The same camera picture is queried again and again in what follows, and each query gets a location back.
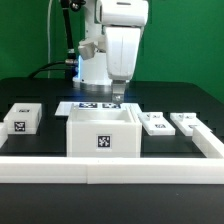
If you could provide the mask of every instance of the green wall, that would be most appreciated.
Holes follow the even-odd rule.
[[[150,18],[134,80],[195,83],[224,102],[224,1],[149,0]],[[0,3],[0,78],[27,76],[47,63],[48,0]],[[83,13],[71,13],[74,41]],[[52,61],[66,57],[58,0],[52,11]]]

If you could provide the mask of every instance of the black table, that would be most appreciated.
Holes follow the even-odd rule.
[[[80,91],[59,79],[0,81],[0,121],[14,103],[42,103],[37,135],[9,136],[1,156],[65,156],[66,117],[55,117],[60,101],[110,102],[110,94]],[[224,139],[224,105],[189,83],[133,82],[125,102],[143,111],[196,112]],[[142,135],[142,157],[199,157],[190,137]],[[1,223],[222,223],[222,185],[1,184]]]

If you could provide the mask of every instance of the white box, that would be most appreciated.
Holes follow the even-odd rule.
[[[125,110],[71,108],[68,157],[140,157],[142,125],[132,106]]]
[[[42,116],[40,103],[15,103],[4,118],[8,134],[36,134]]]
[[[5,141],[8,139],[6,124],[0,123],[0,148],[3,146]]]

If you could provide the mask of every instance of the white rectangular piece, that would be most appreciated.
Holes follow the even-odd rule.
[[[80,109],[120,109],[125,110],[126,107],[132,106],[132,109],[135,111],[136,114],[141,113],[141,109],[137,103],[122,103],[120,105],[115,105],[113,103],[93,103],[93,102],[66,102],[61,101],[60,104],[57,107],[57,110],[55,112],[55,116],[69,116],[69,113],[71,111],[72,105],[78,106]]]
[[[0,157],[0,183],[224,184],[223,159]]]
[[[193,128],[195,126],[200,126],[208,131],[211,131],[196,117],[196,113],[171,113],[170,118],[185,136],[192,136]]]
[[[8,139],[7,127],[4,123],[0,123],[0,148]]]
[[[149,135],[175,135],[175,129],[162,112],[144,112],[138,114],[138,117]]]
[[[194,127],[192,141],[207,158],[224,158],[224,144],[209,130]]]
[[[67,121],[69,157],[140,157],[142,125],[124,110],[72,107]]]
[[[40,103],[15,103],[4,118],[8,134],[36,134],[42,109]]]

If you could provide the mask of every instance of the small white block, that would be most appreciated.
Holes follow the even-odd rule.
[[[193,128],[196,126],[211,131],[196,117],[196,113],[171,113],[170,118],[185,136],[192,136]]]
[[[8,134],[36,134],[41,116],[41,104],[15,103],[4,118],[4,123]]]
[[[8,139],[7,127],[4,123],[0,123],[0,148]]]
[[[162,112],[144,112],[138,116],[149,135],[175,135],[175,129],[163,117]]]

